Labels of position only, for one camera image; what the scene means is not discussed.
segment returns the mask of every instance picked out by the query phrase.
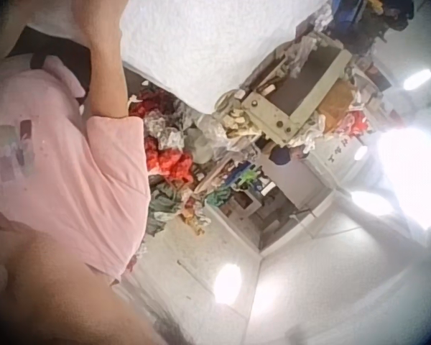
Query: white fabric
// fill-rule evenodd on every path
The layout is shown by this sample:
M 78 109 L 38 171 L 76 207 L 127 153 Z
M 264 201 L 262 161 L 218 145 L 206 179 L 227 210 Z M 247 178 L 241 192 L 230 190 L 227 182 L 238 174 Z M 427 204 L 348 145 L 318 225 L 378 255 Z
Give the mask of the white fabric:
M 32 27 L 80 42 L 71 0 L 51 0 Z M 325 0 L 130 0 L 121 29 L 126 66 L 210 114 Z

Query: sewing machine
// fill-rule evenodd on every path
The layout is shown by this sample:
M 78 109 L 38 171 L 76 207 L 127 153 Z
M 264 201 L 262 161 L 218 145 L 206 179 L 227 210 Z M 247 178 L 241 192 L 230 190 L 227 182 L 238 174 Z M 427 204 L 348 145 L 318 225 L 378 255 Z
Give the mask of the sewing machine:
M 241 102 L 257 128 L 280 146 L 285 146 L 310 118 L 326 94 L 342 78 L 352 54 L 325 35 L 320 35 L 318 48 L 313 50 L 297 78 L 286 75 L 272 83 L 287 63 L 283 54 L 261 73 L 253 90 Z M 274 90 L 265 93 L 265 85 Z

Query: fluorescent light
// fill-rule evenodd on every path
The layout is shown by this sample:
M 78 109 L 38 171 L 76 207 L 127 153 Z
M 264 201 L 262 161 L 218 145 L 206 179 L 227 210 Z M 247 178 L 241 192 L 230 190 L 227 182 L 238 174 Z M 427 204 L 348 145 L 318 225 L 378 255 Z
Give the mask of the fluorescent light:
M 393 211 L 393 206 L 377 194 L 352 192 L 351 198 L 357 206 L 375 216 L 385 216 Z
M 431 139 L 415 128 L 387 132 L 379 156 L 403 212 L 423 229 L 431 227 Z
M 368 150 L 369 149 L 367 148 L 367 146 L 359 147 L 358 151 L 354 155 L 354 160 L 362 160 L 364 158 L 364 156 L 367 154 Z
M 407 91 L 414 90 L 423 83 L 426 83 L 429 79 L 431 79 L 431 70 L 421 70 L 405 80 L 404 89 Z
M 215 301 L 233 304 L 241 289 L 241 270 L 235 264 L 227 264 L 218 273 L 214 284 Z

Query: white wall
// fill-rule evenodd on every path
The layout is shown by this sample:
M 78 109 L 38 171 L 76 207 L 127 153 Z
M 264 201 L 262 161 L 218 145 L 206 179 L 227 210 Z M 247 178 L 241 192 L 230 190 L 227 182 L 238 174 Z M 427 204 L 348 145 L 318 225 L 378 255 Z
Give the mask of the white wall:
M 176 219 L 155 238 L 147 237 L 146 243 L 148 252 L 139 260 L 132 277 L 126 277 L 129 282 L 116 290 L 137 306 L 134 284 L 139 281 L 175 315 L 195 344 L 241 344 L 260 257 L 242 246 L 216 219 L 202 236 L 196 236 Z M 217 304 L 212 294 L 219 270 L 229 263 L 240 267 L 243 280 L 231 307 Z
M 418 6 L 424 0 L 415 0 Z M 425 2 L 408 28 L 390 31 L 387 43 L 376 44 L 375 63 L 388 77 L 393 87 L 384 92 L 385 98 L 409 124 L 431 133 L 431 80 L 414 91 L 404 91 L 406 78 L 424 68 L 431 70 L 431 0 Z
M 262 262 L 245 344 L 418 344 L 431 331 L 419 247 L 338 206 L 307 232 Z
M 327 188 L 302 162 L 291 160 L 286 165 L 276 165 L 266 155 L 259 155 L 256 163 L 262 165 L 265 175 L 276 183 L 296 207 L 302 208 L 307 205 L 313 208 L 322 201 L 315 200 L 315 196 Z

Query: colorful clothing pile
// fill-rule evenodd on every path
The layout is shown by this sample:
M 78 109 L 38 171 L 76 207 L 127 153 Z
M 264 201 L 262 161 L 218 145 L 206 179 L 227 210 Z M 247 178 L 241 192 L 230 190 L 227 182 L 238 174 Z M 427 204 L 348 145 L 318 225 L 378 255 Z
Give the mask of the colorful clothing pile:
M 145 139 L 145 154 L 147 169 L 155 175 L 162 175 L 168 180 L 180 180 L 186 183 L 193 181 L 190 169 L 193 164 L 192 156 L 179 149 L 158 150 L 158 142 L 153 137 Z

